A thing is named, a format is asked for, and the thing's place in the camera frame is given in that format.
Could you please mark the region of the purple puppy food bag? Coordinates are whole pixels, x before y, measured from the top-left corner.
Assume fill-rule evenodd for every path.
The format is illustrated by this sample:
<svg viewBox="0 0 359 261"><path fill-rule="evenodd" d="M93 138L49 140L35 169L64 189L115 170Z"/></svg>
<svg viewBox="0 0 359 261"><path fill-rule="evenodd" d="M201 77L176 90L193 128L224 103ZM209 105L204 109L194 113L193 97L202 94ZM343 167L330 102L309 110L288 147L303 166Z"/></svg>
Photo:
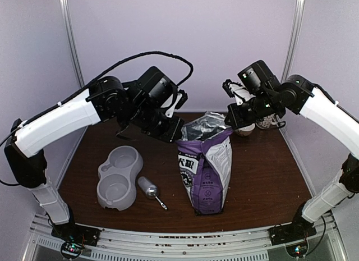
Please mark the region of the purple puppy food bag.
<svg viewBox="0 0 359 261"><path fill-rule="evenodd" d="M182 183L197 215L223 211L232 170L231 127L225 116L206 112L185 124L176 141Z"/></svg>

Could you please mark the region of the metal food scoop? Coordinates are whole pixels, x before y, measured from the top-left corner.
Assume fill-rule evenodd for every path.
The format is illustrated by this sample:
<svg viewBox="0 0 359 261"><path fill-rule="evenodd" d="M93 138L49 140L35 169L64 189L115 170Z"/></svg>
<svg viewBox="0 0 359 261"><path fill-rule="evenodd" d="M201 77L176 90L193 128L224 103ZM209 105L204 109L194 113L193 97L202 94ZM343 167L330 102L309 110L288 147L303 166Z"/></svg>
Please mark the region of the metal food scoop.
<svg viewBox="0 0 359 261"><path fill-rule="evenodd" d="M141 176L137 179L137 183L148 199L156 200L164 210L168 210L168 207L159 198L159 189L153 182L151 182L147 177Z"/></svg>

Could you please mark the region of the grey double pet bowl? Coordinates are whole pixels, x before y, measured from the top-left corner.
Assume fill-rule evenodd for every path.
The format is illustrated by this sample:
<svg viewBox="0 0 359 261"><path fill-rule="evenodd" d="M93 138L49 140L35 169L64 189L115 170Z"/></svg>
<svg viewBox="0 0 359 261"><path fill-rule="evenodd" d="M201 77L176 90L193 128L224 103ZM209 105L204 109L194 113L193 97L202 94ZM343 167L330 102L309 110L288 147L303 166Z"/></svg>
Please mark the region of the grey double pet bowl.
<svg viewBox="0 0 359 261"><path fill-rule="evenodd" d="M136 178L142 168L143 158L134 147L113 149L98 167L96 193L100 206L118 211L132 206L137 195Z"/></svg>

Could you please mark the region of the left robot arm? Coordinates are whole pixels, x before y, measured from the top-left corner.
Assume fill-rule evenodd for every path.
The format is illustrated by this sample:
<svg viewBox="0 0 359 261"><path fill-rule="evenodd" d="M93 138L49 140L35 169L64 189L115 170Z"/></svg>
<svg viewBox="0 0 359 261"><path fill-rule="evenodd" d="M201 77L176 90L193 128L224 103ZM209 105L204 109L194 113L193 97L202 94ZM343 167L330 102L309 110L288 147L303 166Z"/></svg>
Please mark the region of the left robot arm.
<svg viewBox="0 0 359 261"><path fill-rule="evenodd" d="M174 111L187 98L187 94L155 66L137 80L125 83L114 76L102 76L33 118L16 120L4 140L4 154L17 183L32 190L53 227L67 240L75 241L81 230L71 208L45 175L44 148L78 129L113 118L121 131L132 124L147 136L172 143L181 138L183 125Z"/></svg>

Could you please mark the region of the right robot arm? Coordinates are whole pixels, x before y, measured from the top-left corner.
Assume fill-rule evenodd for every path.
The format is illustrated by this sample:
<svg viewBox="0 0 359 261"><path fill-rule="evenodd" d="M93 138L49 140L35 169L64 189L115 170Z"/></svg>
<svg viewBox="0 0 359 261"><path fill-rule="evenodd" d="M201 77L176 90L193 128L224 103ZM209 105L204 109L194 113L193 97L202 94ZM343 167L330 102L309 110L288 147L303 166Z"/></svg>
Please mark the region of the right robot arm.
<svg viewBox="0 0 359 261"><path fill-rule="evenodd" d="M300 239L327 211L358 193L358 120L343 109L319 84L300 75L291 75L280 83L263 60L238 73L240 83L227 79L222 87L229 97L225 122L232 129L250 126L263 118L282 118L289 110L326 130L349 150L339 174L322 191L301 205L288 235Z"/></svg>

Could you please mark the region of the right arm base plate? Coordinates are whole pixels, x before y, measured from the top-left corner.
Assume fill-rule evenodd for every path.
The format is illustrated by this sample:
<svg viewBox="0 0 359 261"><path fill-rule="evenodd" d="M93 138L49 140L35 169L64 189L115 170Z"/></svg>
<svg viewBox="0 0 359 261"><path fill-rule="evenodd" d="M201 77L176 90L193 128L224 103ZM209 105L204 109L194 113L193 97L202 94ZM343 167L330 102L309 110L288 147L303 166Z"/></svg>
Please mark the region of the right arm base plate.
<svg viewBox="0 0 359 261"><path fill-rule="evenodd" d="M272 245L287 244L289 242L304 240L317 234L315 227L305 226L301 223L288 223L268 229Z"/></svg>

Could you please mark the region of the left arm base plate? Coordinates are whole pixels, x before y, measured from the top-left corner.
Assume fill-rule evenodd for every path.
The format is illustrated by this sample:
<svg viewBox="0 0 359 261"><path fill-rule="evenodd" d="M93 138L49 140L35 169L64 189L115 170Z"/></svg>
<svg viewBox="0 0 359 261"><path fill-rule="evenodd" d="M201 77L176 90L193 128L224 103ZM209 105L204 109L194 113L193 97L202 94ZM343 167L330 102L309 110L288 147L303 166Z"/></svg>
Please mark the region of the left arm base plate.
<svg viewBox="0 0 359 261"><path fill-rule="evenodd" d="M98 228L78 225L74 222L55 225L51 220L51 235L80 246L97 246L101 230Z"/></svg>

